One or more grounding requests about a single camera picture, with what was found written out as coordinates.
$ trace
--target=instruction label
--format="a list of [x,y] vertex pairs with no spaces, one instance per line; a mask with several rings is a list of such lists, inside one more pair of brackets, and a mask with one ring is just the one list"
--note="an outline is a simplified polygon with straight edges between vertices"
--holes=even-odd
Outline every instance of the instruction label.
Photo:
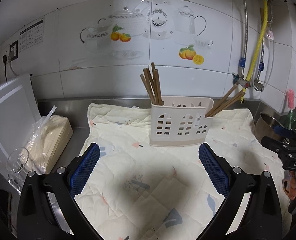
[[43,18],[20,32],[19,52],[43,41]]

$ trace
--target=white padded cloth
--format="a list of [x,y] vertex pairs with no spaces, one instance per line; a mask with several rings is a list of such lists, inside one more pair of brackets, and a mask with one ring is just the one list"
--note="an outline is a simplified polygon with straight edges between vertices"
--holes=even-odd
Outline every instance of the white padded cloth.
[[[150,109],[91,104],[88,120],[90,135],[80,155],[92,142],[101,154],[75,200],[98,233],[105,240],[195,240],[224,200],[199,160],[199,145],[150,146]],[[260,145],[253,129],[248,109],[222,111],[206,142],[232,167],[252,174],[270,171],[286,220],[282,163]],[[229,232],[237,229],[248,198]]]

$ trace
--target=human hand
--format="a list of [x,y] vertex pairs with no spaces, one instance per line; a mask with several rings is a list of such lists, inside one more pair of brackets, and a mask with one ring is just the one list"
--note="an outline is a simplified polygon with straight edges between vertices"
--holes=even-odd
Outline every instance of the human hand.
[[290,200],[294,200],[296,197],[296,172],[285,171],[285,177],[283,179],[283,189]]

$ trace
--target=sticker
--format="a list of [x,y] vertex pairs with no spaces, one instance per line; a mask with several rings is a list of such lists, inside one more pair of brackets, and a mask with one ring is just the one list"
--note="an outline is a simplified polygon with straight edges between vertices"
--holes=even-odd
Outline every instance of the sticker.
[[269,39],[270,41],[273,41],[274,40],[274,34],[273,34],[273,31],[269,30],[266,32],[266,36],[267,36],[267,39]]
[[193,123],[194,126],[198,126],[199,125],[199,122],[200,122],[200,119],[204,116],[203,113],[197,113],[196,114],[196,118],[195,118],[195,122]]
[[19,52],[43,41],[43,18],[20,32]]

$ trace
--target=screw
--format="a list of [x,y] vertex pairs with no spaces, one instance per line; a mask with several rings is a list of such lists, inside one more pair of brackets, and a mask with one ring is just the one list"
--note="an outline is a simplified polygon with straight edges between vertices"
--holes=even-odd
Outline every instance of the screw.
[[34,174],[35,174],[34,171],[29,171],[29,172],[28,172],[28,177],[31,178]]
[[233,168],[233,171],[234,171],[235,173],[239,174],[239,173],[242,172],[242,169],[239,168],[239,167],[235,167],[235,168]]
[[264,176],[265,176],[266,178],[269,178],[269,177],[270,177],[270,173],[269,173],[268,171],[264,171]]
[[57,169],[57,173],[62,174],[62,173],[65,172],[65,170],[66,170],[65,167],[59,167],[59,168]]

